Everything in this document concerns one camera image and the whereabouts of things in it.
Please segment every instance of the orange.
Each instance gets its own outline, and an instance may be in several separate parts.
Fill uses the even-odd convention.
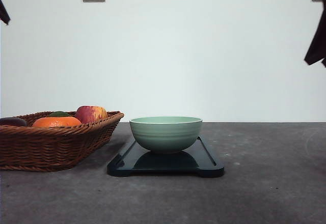
[[[32,126],[34,127],[54,127],[54,126],[77,126],[81,122],[75,117],[43,117],[37,119]]]

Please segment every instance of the green bowl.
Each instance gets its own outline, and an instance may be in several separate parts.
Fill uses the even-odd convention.
[[[196,141],[202,122],[193,117],[146,117],[130,120],[130,127],[133,137],[145,149],[171,154]]]

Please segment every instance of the dark green tray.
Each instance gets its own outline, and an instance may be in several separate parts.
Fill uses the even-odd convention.
[[[224,174],[224,165],[215,157],[202,136],[191,147],[175,154],[155,154],[133,139],[107,165],[107,173],[115,177],[162,173],[220,177]]]

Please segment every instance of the apple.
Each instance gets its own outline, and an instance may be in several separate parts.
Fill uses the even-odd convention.
[[[91,123],[107,118],[105,108],[100,106],[81,106],[77,109],[75,117],[82,123]]]

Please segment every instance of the fruit basket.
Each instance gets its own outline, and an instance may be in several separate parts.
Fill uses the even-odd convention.
[[[54,172],[73,168],[107,143],[124,114],[107,112],[108,118],[71,127],[32,127],[51,111],[16,116],[27,127],[0,126],[0,170]]]

